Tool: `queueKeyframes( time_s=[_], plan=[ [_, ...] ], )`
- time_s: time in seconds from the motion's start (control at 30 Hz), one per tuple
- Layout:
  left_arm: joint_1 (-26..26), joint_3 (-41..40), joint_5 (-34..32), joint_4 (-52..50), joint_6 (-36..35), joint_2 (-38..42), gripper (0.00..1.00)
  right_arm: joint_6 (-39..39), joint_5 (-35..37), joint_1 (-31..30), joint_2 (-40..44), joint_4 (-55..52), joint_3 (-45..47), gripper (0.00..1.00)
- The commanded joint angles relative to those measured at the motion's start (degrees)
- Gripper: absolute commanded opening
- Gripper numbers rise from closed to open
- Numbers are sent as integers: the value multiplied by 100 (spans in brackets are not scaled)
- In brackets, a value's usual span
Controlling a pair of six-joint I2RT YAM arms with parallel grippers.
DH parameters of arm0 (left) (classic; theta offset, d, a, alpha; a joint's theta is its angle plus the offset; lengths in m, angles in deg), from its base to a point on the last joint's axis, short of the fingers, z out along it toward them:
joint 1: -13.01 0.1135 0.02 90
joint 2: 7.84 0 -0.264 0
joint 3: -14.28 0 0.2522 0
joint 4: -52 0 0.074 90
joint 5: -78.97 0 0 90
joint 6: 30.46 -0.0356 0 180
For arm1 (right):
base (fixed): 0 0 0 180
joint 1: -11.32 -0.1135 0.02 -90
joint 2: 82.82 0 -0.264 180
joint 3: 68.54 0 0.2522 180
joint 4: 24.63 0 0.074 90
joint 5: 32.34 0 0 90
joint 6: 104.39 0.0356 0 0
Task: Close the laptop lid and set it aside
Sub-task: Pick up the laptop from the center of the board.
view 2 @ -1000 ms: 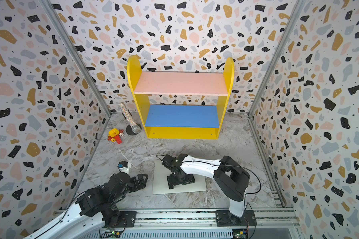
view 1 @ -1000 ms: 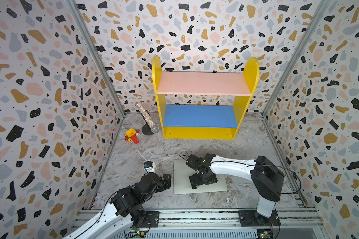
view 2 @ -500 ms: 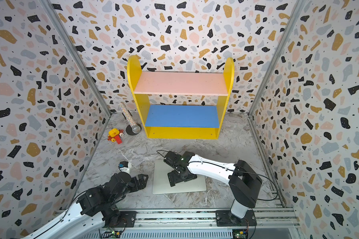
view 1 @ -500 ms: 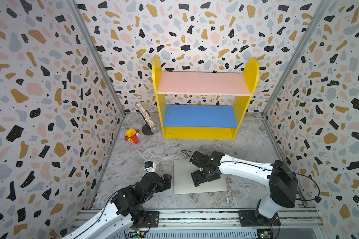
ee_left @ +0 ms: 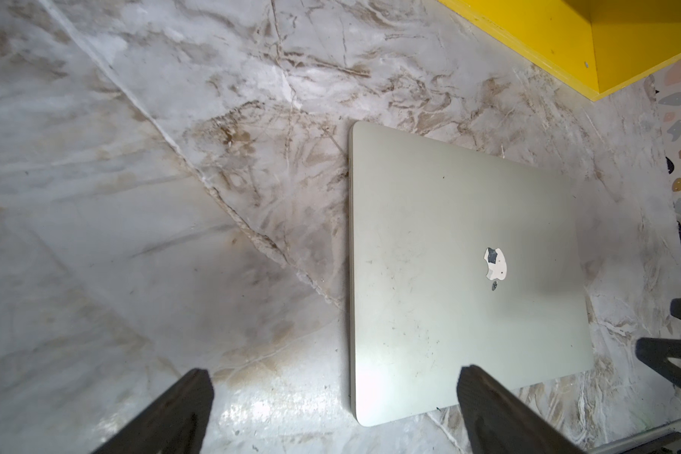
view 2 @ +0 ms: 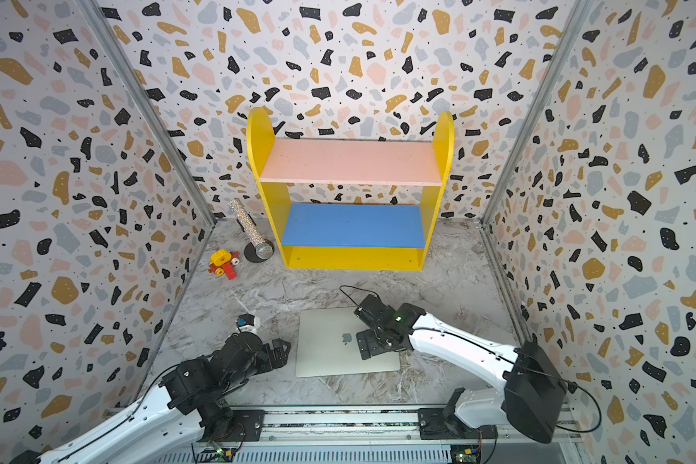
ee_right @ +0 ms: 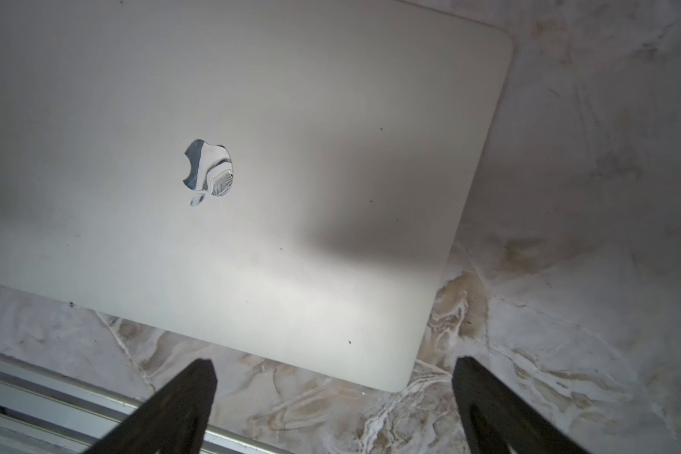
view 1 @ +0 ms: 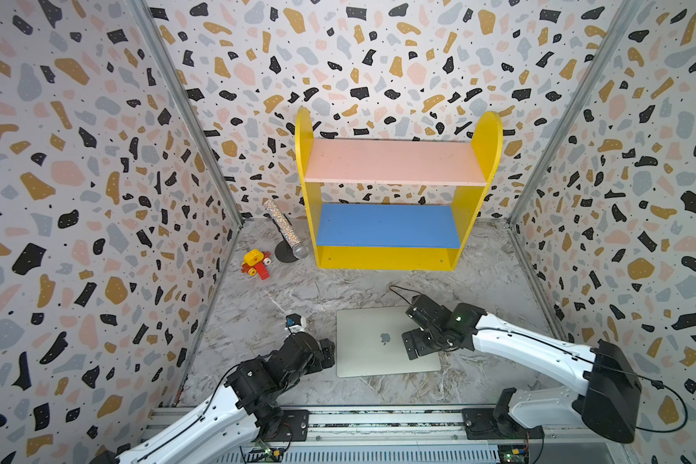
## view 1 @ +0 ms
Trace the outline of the silver laptop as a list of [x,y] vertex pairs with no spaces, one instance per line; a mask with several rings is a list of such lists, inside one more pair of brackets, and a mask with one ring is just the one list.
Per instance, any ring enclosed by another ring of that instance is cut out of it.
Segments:
[[433,372],[437,354],[411,360],[402,335],[417,328],[402,307],[336,313],[336,375],[340,378]]

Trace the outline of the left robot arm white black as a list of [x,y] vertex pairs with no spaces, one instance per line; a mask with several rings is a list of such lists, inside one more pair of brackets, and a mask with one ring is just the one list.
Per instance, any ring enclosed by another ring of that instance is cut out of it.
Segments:
[[278,398],[302,377],[334,366],[334,342],[305,332],[290,334],[280,349],[227,371],[209,396],[152,439],[94,463],[205,463],[226,450],[273,438],[283,424]]

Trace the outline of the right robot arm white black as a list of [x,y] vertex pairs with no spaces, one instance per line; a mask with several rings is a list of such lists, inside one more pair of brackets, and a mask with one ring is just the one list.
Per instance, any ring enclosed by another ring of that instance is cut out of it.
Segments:
[[425,295],[415,296],[405,313],[417,326],[402,336],[412,361],[457,349],[479,351],[558,382],[544,390],[503,390],[490,416],[492,429],[501,435],[585,426],[612,442],[633,443],[642,385],[615,344],[591,347],[549,338],[475,305],[449,310]]

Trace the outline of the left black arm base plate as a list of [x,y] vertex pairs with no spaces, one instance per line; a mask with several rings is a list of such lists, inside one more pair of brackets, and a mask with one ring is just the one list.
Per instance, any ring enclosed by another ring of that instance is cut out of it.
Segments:
[[301,443],[307,441],[309,410],[276,408],[257,417],[258,438],[265,442]]

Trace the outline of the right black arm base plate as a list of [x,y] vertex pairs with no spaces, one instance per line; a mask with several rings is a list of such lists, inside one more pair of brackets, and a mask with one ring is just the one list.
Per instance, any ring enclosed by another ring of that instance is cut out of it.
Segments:
[[541,440],[541,427],[525,428],[507,414],[497,417],[491,407],[465,408],[461,410],[462,425],[468,440],[517,440],[526,438]]

